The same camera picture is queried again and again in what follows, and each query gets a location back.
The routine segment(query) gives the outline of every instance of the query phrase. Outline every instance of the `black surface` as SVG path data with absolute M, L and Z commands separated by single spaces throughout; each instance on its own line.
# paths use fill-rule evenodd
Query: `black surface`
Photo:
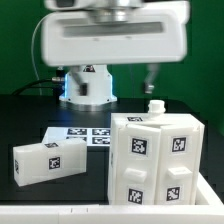
M 192 113 L 179 101 L 165 100 L 169 113 Z M 77 112 L 52 97 L 0 96 L 0 205 L 107 204 L 108 147 L 88 147 L 87 173 L 18 187 L 13 147 L 40 143 L 47 127 L 109 128 L 111 111 Z M 112 112 L 148 111 L 144 99 L 120 99 Z M 206 124 L 200 172 L 223 199 L 224 138 Z

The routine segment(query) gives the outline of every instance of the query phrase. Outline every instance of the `white cube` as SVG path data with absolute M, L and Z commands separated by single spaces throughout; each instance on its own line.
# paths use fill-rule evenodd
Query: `white cube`
M 19 186 L 86 172 L 87 146 L 82 139 L 14 147 L 13 155 Z

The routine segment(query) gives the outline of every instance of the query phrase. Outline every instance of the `white box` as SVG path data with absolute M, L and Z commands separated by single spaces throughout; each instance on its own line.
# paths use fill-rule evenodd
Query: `white box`
M 112 114 L 111 205 L 195 204 L 204 125 L 163 112 Z
M 19 186 L 86 172 L 87 146 L 82 139 L 14 147 L 13 154 Z

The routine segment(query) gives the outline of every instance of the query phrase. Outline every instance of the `green wall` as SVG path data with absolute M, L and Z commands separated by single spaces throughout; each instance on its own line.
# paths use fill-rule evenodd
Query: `green wall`
M 42 0 L 1 0 L 0 8 L 0 94 L 10 94 L 35 80 L 31 37 L 38 21 L 48 12 Z M 185 102 L 224 134 L 224 1 L 192 1 L 187 31 L 188 56 L 180 63 L 161 64 L 153 97 Z M 54 69 L 41 60 L 39 34 L 35 57 L 40 77 L 48 78 L 54 75 Z M 145 65 L 109 66 L 109 70 L 118 97 L 149 97 L 141 91 L 147 73 Z

